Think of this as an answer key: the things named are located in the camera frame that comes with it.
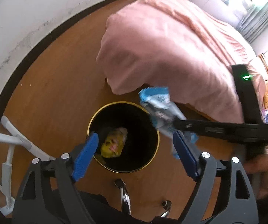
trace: blue and white wrapper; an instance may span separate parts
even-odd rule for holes
[[[170,101],[170,95],[167,87],[149,87],[139,92],[140,104],[149,113],[153,126],[158,129],[163,135],[169,137],[172,141],[175,128],[173,127],[173,120],[186,120],[176,104]],[[195,133],[185,131],[184,141],[195,143],[198,136]],[[179,159],[178,154],[173,146],[171,153]]]

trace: white metal frame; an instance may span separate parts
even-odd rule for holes
[[[0,133],[0,142],[9,144],[9,150],[7,152],[7,160],[2,163],[1,169],[1,184],[0,191],[6,198],[6,205],[0,207],[0,211],[3,215],[7,216],[12,213],[14,208],[15,199],[11,195],[11,178],[12,178],[12,160],[14,155],[15,145],[23,146],[35,157],[40,158],[41,161],[49,161],[55,159],[54,157],[48,155],[31,141],[29,141],[17,128],[9,121],[6,116],[2,116],[1,124],[4,128],[8,130],[10,135],[5,135]]]

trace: gold rim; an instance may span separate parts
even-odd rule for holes
[[[91,126],[91,124],[92,124],[94,118],[97,116],[97,114],[98,114],[99,112],[101,112],[104,108],[106,108],[106,107],[108,107],[108,106],[110,106],[110,105],[116,105],[116,104],[129,104],[129,105],[133,105],[133,106],[136,106],[136,107],[140,108],[141,110],[143,110],[143,111],[146,112],[147,114],[149,114],[149,112],[148,112],[145,108],[143,108],[143,107],[141,107],[140,105],[137,105],[137,104],[135,104],[135,103],[132,103],[132,102],[118,101],[118,102],[109,103],[109,104],[104,105],[103,107],[101,107],[97,112],[95,112],[95,114],[93,115],[93,117],[92,117],[91,120],[90,120],[90,123],[88,124],[87,135],[90,134],[90,126]],[[151,163],[151,161],[154,159],[154,157],[156,156],[157,151],[158,151],[158,149],[159,149],[159,144],[160,144],[160,133],[159,133],[159,130],[157,130],[157,136],[158,136],[157,149],[156,149],[156,151],[155,151],[153,157],[147,162],[147,164],[145,164],[145,165],[142,166],[141,168],[136,169],[136,170],[134,170],[134,171],[132,171],[132,172],[128,172],[128,173],[134,173],[134,172],[137,172],[137,171],[139,171],[139,170],[141,170],[141,169],[144,169],[148,164]],[[112,169],[110,169],[110,168],[104,166],[102,163],[100,163],[100,161],[99,161],[95,156],[94,156],[94,159],[98,162],[98,164],[100,164],[102,167],[108,169],[109,171],[111,171],[111,172],[113,172],[113,173],[122,173],[122,172],[116,172],[116,171],[114,171],[114,170],[112,170]]]

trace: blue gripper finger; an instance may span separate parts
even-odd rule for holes
[[[72,178],[75,182],[84,177],[90,161],[93,158],[95,151],[97,150],[98,144],[99,137],[97,133],[89,135],[88,139],[86,139],[85,146],[74,161],[74,171],[72,173]]]
[[[178,153],[178,156],[182,162],[182,165],[184,166],[187,175],[193,180],[196,180],[199,177],[199,159],[196,159],[193,156],[179,131],[175,131],[173,134],[173,145]]]

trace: pink bedsheet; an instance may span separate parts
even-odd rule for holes
[[[231,65],[246,63],[257,74],[260,102],[266,90],[241,39],[188,0],[138,0],[108,18],[97,63],[115,94],[143,84],[167,86],[171,100],[217,121],[241,123]]]

